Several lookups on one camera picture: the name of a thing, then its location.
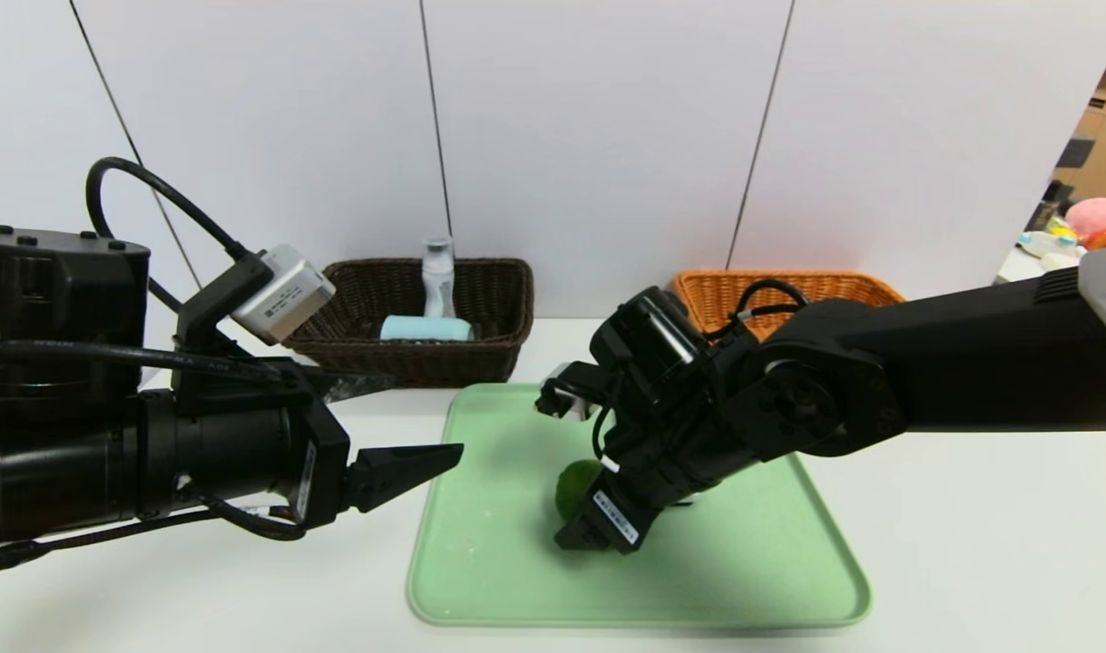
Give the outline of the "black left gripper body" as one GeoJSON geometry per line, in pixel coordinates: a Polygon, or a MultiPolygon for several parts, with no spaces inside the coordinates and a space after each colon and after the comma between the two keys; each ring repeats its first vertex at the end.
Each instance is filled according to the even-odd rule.
{"type": "Polygon", "coordinates": [[[349,439],[319,401],[267,401],[246,412],[187,416],[171,390],[150,390],[138,400],[138,517],[194,507],[199,500],[179,489],[188,478],[223,501],[275,493],[307,529],[336,519],[349,439]]]}

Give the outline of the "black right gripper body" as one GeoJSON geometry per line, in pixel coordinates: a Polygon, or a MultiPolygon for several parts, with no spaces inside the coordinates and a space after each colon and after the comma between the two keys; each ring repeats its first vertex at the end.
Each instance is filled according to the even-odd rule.
{"type": "Polygon", "coordinates": [[[578,518],[637,552],[662,515],[692,507],[728,476],[728,437],[714,427],[611,427],[580,471],[578,518]]]}

